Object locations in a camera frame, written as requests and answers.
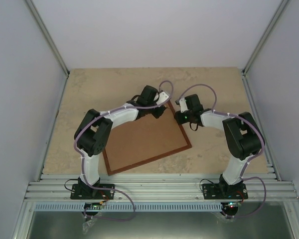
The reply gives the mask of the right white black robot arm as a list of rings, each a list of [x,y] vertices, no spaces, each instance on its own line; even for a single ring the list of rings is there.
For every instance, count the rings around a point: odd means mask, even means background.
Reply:
[[[196,94],[176,101],[180,107],[174,115],[179,125],[188,123],[196,127],[212,127],[221,130],[231,157],[218,183],[200,183],[205,199],[244,200],[248,198],[242,176],[250,161],[264,149],[265,143],[254,118],[249,112],[235,115],[206,109]]]

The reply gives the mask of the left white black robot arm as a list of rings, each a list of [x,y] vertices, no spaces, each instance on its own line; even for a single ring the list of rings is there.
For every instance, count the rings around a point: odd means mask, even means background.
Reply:
[[[170,94],[145,86],[121,107],[98,112],[90,109],[74,134],[74,149],[81,155],[81,174],[72,186],[71,199],[94,199],[99,194],[99,160],[107,145],[111,130],[148,114],[159,118],[166,109]]]

